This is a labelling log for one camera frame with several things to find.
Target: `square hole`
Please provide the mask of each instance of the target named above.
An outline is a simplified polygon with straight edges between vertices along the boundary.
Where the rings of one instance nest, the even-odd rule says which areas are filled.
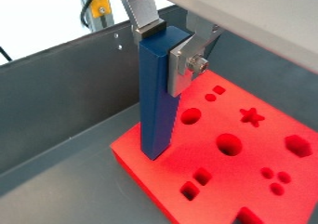
[[[199,168],[193,173],[193,179],[204,186],[209,179],[212,178],[211,174],[205,171],[205,169]]]
[[[214,92],[218,93],[219,95],[224,92],[224,88],[222,86],[215,86],[214,87]]]
[[[195,185],[189,181],[180,188],[180,193],[184,195],[188,201],[193,200],[199,192],[200,192],[199,189],[195,187]]]

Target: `blue block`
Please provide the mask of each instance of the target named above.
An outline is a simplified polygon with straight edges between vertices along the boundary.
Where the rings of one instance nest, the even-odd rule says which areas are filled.
[[[187,37],[167,27],[139,43],[141,151],[151,160],[168,147],[180,98],[168,94],[168,52]]]

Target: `metal bracket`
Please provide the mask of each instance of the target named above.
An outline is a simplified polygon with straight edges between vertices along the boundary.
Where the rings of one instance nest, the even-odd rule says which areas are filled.
[[[159,18],[153,0],[121,0],[132,23],[133,41],[139,41],[167,28]]]
[[[205,46],[216,40],[224,29],[189,11],[185,27],[193,35],[177,45],[168,55],[168,93],[176,97],[189,86],[192,73],[201,74],[208,66],[203,58]]]

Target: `red foam board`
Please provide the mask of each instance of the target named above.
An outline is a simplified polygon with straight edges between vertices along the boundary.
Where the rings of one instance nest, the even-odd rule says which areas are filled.
[[[181,95],[168,149],[140,151],[137,124],[115,158],[173,223],[307,223],[318,134],[205,72]]]

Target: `gray surface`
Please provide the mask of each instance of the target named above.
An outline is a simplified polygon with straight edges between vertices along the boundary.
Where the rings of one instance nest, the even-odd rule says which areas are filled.
[[[168,0],[318,72],[318,0]]]
[[[123,22],[0,68],[0,174],[137,102],[136,55]]]
[[[109,149],[137,114],[135,105],[0,177],[2,224],[168,223]]]

